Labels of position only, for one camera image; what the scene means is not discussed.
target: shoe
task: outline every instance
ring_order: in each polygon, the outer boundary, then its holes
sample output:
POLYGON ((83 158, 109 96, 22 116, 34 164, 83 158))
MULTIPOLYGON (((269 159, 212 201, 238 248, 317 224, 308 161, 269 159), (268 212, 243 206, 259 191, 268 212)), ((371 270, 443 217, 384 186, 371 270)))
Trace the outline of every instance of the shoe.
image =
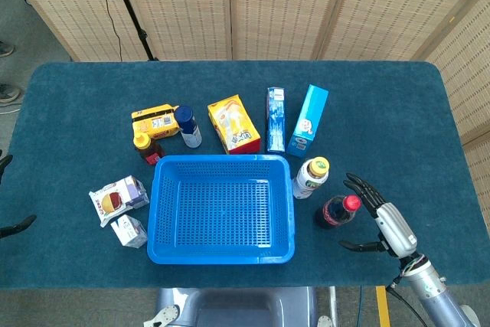
POLYGON ((14 52, 14 46, 0 41, 0 57, 7 57, 14 52))
POLYGON ((11 84, 0 84, 0 103, 11 103, 21 94, 21 89, 11 84))
POLYGON ((29 5, 30 7, 32 6, 31 2, 28 0, 24 0, 25 4, 29 5))

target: yellow bottle cap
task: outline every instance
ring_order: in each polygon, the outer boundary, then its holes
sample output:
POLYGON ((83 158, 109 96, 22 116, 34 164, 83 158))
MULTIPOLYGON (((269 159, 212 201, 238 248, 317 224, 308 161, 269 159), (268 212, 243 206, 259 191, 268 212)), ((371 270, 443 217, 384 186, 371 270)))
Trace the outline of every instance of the yellow bottle cap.
POLYGON ((137 149, 147 149, 150 146, 152 140, 146 133, 135 133, 135 138, 132 140, 137 149))
POLYGON ((310 163, 309 163, 309 170, 312 172, 314 176, 325 176, 325 174, 328 172, 330 169, 330 163, 325 157, 315 157, 310 163))

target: blue plastic basket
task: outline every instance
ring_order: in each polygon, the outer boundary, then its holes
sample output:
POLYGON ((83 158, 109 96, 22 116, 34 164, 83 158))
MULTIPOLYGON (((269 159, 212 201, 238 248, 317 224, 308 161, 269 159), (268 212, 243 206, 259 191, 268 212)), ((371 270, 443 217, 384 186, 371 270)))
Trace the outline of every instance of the blue plastic basket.
POLYGON ((288 162, 173 155, 155 168, 148 255, 160 264, 285 263, 294 253, 288 162))

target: table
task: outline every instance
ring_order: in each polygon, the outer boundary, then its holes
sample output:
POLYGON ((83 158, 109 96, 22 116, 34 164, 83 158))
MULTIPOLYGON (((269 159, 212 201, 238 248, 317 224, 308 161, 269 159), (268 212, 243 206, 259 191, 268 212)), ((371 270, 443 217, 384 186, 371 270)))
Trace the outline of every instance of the table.
MULTIPOLYGON (((342 239, 377 239, 363 208, 325 231, 315 209, 349 193, 347 171, 395 203, 449 283, 490 273, 490 242, 438 70, 421 62, 210 61, 46 64, 31 78, 11 141, 14 161, 0 186, 0 224, 34 213, 27 231, 0 240, 0 287, 326 286, 386 284, 398 262, 387 253, 351 253, 342 239), (285 264, 159 266, 144 247, 122 247, 100 228, 88 196, 127 175, 150 190, 153 168, 132 146, 130 113, 162 103, 194 108, 203 143, 177 135, 168 154, 222 153, 207 105, 240 94, 265 137, 266 88, 286 89, 291 134, 309 83, 330 91, 308 157, 325 155, 330 178, 295 202, 296 252, 285 264)), ((302 160, 286 156, 292 173, 302 160)), ((146 227, 149 207, 130 211, 146 227)))

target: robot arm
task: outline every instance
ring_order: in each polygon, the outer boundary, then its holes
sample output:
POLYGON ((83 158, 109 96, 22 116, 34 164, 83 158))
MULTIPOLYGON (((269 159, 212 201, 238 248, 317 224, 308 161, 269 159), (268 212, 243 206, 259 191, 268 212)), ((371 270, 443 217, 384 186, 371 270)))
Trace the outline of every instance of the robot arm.
POLYGON ((398 209, 386 202, 376 188, 354 174, 347 174, 345 186, 362 199, 369 214, 380 229, 380 241, 369 244, 353 244, 343 240, 341 245, 353 251, 387 251, 391 256, 403 259, 417 251, 417 238, 398 209))
POLYGON ((468 315, 463 312, 444 284, 445 279, 439 277, 426 256, 417 253, 417 237, 398 209, 392 203, 386 202, 377 189, 366 181, 353 174, 347 174, 347 177, 345 186, 362 199, 380 230, 380 241, 353 244, 343 240, 340 245, 357 252, 386 250, 392 257, 398 258, 400 275, 387 287, 387 291, 401 299, 394 292, 394 287, 405 277, 436 327, 479 327, 475 313, 469 307, 466 307, 469 309, 468 315))

